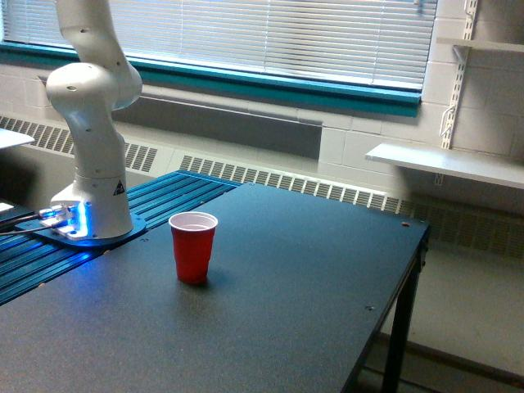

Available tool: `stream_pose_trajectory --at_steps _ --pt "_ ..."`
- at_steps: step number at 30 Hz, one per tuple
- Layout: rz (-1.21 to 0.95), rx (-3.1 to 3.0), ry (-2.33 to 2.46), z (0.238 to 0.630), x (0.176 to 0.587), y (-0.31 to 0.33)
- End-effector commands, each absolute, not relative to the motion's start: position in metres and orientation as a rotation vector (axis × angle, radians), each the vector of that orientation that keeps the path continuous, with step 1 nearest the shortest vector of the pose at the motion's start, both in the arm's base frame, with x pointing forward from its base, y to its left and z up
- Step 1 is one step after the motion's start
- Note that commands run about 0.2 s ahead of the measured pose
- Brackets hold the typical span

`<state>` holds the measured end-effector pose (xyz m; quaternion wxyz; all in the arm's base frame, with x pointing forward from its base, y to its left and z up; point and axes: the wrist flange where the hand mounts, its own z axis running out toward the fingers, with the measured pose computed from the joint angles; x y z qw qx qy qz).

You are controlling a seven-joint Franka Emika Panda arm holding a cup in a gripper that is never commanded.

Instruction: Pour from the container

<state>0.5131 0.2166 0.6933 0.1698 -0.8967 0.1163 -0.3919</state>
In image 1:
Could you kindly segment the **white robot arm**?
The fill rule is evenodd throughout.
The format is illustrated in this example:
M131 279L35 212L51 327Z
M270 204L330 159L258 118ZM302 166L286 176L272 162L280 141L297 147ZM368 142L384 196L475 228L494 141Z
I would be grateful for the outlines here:
M74 142L75 177L52 198L69 208L57 229L74 242L124 236L133 230L126 195L124 138L112 113L137 101L142 78L115 34L107 1L58 1L62 36L79 61L54 70L47 98L66 121Z

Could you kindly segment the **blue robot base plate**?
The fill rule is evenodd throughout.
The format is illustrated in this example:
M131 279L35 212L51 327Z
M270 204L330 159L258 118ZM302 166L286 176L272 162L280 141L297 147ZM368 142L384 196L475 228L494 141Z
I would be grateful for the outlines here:
M100 249L107 250L113 249L117 246L125 244L128 241L142 235L147 231L147 223L145 219L136 214L131 214L133 229L125 235L113 238L93 238L83 240L70 240L67 237L63 237L57 234L51 229L44 229L42 231L34 232L36 237L40 237L51 242L71 246L76 249Z

